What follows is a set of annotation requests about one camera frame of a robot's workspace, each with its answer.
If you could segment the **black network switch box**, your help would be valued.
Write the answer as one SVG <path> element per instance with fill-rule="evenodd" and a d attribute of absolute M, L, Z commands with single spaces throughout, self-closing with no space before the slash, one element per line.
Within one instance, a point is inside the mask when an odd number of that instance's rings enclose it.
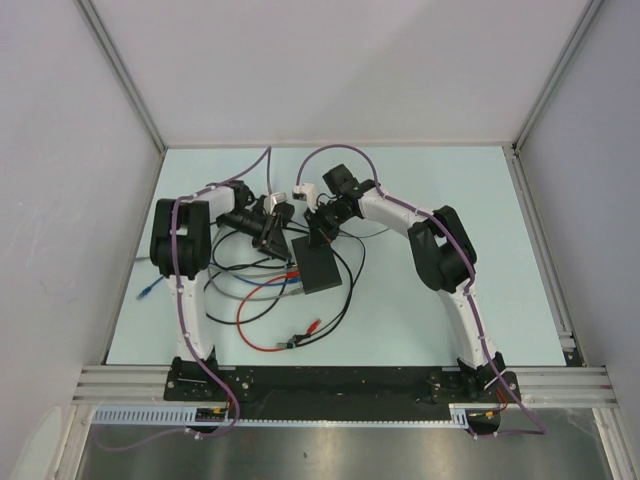
<path fill-rule="evenodd" d="M 291 241 L 305 295 L 342 285 L 342 278 L 329 245 L 311 248 L 307 237 Z"/>

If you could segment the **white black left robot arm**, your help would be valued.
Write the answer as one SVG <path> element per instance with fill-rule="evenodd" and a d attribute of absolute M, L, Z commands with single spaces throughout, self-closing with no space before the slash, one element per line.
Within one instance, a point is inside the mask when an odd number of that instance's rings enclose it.
<path fill-rule="evenodd" d="M 211 227 L 227 226 L 243 233 L 259 253 L 288 262 L 292 255 L 283 228 L 294 213 L 284 193 L 257 197 L 241 180 L 156 202 L 150 260 L 166 279 L 175 302 L 177 357 L 207 361 L 214 352 L 204 301 L 213 247 Z"/>

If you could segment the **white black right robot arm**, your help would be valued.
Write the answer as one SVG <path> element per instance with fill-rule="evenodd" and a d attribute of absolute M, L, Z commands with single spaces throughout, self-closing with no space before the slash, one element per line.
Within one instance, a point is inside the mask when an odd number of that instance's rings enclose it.
<path fill-rule="evenodd" d="M 456 210 L 414 207 L 384 191 L 374 179 L 358 181 L 343 164 L 323 180 L 333 195 L 327 202 L 319 200 L 311 183 L 298 181 L 293 189 L 293 196 L 307 204 L 310 245 L 331 243 L 353 218 L 379 223 L 406 238 L 419 279 L 439 295 L 456 335 L 462 391 L 473 401 L 486 400 L 496 391 L 505 363 L 477 305 L 477 254 Z"/>

